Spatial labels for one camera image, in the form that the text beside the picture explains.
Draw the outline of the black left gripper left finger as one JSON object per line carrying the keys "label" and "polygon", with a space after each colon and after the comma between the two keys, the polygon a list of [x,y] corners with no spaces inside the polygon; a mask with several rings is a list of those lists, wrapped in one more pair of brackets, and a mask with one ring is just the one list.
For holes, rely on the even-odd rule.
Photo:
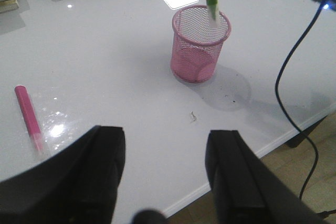
{"label": "black left gripper left finger", "polygon": [[1,223],[110,223],[124,164],[123,129],[95,126],[1,182]]}

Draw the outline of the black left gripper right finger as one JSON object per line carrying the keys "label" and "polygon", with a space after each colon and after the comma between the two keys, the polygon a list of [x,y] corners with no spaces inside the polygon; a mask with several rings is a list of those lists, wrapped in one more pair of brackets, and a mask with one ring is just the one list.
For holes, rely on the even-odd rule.
{"label": "black left gripper right finger", "polygon": [[218,223],[325,223],[261,162],[238,131],[210,131],[205,167]]}

